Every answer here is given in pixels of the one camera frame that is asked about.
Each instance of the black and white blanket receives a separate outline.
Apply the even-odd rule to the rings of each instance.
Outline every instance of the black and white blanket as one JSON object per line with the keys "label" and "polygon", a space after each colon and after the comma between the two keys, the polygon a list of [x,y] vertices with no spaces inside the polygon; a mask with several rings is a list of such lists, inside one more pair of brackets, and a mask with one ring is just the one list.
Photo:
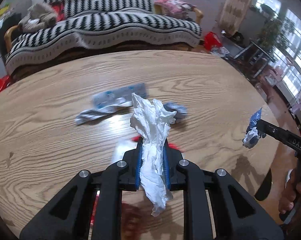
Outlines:
{"label": "black and white blanket", "polygon": [[9,74],[21,65],[48,62],[67,49],[108,48],[125,41],[163,45],[178,42],[195,47],[201,28],[192,21],[152,14],[153,0],[62,1],[66,20],[53,28],[23,34],[13,41],[6,60]]}

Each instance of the blue plastic wrapper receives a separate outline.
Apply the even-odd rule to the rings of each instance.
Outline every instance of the blue plastic wrapper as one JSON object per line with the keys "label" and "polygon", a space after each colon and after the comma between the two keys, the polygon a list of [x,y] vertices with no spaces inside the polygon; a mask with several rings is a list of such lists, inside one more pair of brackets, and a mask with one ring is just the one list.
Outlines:
{"label": "blue plastic wrapper", "polygon": [[260,138],[265,138],[266,133],[260,132],[257,130],[256,125],[258,120],[261,118],[261,108],[252,115],[249,120],[249,125],[246,129],[245,138],[243,139],[243,145],[251,149],[253,148],[259,141]]}
{"label": "blue plastic wrapper", "polygon": [[253,129],[254,127],[256,127],[257,121],[260,120],[260,118],[261,118],[261,108],[255,114],[253,114],[252,117],[250,118],[249,125],[248,125],[248,127],[246,129],[246,134],[251,129]]}
{"label": "blue plastic wrapper", "polygon": [[183,105],[178,105],[177,103],[174,102],[167,102],[166,104],[164,104],[164,108],[166,111],[169,112],[177,111],[177,113],[174,116],[176,122],[179,122],[180,120],[186,118],[187,116],[187,109]]}

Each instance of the curtain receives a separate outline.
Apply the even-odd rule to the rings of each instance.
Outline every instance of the curtain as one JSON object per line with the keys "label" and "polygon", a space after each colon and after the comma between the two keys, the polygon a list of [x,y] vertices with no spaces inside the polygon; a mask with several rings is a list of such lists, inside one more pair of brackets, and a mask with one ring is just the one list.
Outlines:
{"label": "curtain", "polygon": [[234,35],[245,17],[251,0],[226,0],[220,15],[219,26],[226,34]]}

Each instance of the houseplant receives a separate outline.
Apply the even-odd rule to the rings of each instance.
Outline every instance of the houseplant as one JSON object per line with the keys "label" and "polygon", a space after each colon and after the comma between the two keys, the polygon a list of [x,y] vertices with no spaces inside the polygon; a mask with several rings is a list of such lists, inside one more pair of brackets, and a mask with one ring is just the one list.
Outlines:
{"label": "houseplant", "polygon": [[285,51],[290,45],[287,36],[293,33],[294,30],[295,24],[287,17],[284,19],[273,17],[265,23],[257,35],[258,45],[271,56],[275,48]]}

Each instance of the metal screw cap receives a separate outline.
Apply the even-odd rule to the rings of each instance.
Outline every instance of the metal screw cap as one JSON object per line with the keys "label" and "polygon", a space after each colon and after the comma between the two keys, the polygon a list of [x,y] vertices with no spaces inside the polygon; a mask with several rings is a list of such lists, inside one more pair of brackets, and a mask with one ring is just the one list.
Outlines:
{"label": "metal screw cap", "polygon": [[82,170],[79,173],[79,176],[81,176],[82,178],[86,178],[88,176],[89,172],[87,170]]}
{"label": "metal screw cap", "polygon": [[227,173],[226,173],[226,171],[224,170],[224,169],[218,169],[217,170],[217,174],[219,175],[219,176],[225,176]]}
{"label": "metal screw cap", "polygon": [[127,163],[125,162],[125,161],[119,161],[118,163],[117,163],[117,166],[118,167],[125,167],[127,165]]}
{"label": "metal screw cap", "polygon": [[179,165],[181,165],[181,166],[187,166],[189,164],[189,162],[188,162],[188,160],[180,160],[179,161]]}

